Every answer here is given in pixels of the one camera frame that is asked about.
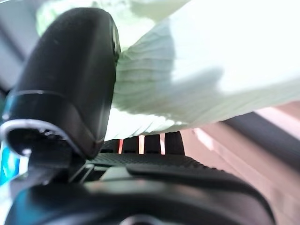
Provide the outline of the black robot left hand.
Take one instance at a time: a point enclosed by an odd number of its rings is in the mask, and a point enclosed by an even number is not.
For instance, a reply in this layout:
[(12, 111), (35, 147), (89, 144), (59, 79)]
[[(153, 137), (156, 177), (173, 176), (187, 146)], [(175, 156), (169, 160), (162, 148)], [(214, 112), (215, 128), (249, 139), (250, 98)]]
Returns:
[(2, 193), (7, 225), (273, 225), (245, 181), (184, 154), (179, 133), (104, 142), (120, 44), (98, 8), (59, 16), (40, 38), (3, 111), (0, 135), (28, 170)]

